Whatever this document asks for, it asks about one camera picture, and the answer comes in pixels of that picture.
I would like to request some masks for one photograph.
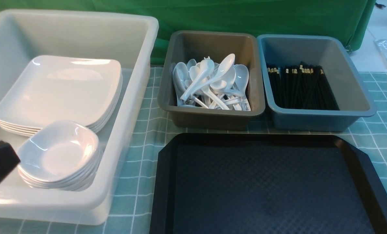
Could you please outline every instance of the white floor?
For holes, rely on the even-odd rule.
[[[387,0],[377,0],[387,6]],[[360,72],[387,72],[387,65],[381,57],[374,40],[387,39],[387,7],[374,7],[361,48],[350,56]]]

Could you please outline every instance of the stack of plates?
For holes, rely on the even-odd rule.
[[[121,65],[110,59],[34,58],[0,102],[0,127],[32,136],[58,120],[99,132],[122,88]]]
[[[63,120],[33,135],[17,154],[18,172],[30,187],[81,191],[93,182],[103,150],[94,132]]]

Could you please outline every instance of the blue-gray plastic bin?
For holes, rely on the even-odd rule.
[[[332,37],[261,35],[257,37],[266,100],[278,129],[342,132],[376,106],[342,44]],[[340,110],[285,109],[275,104],[266,64],[279,67],[303,61],[320,65]]]

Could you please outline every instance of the black chopsticks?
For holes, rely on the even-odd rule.
[[[267,64],[276,105],[286,109],[338,111],[326,75],[321,66],[301,62],[299,66]]]

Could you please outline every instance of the white plastic bin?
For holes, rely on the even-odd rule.
[[[104,12],[6,10],[0,13],[0,100],[26,65],[39,55],[115,59],[123,91],[112,117],[97,134],[104,155],[84,191],[29,188],[14,170],[0,185],[0,217],[98,225],[108,216],[115,174],[120,173],[146,90],[155,18]],[[25,140],[0,129],[17,149]]]

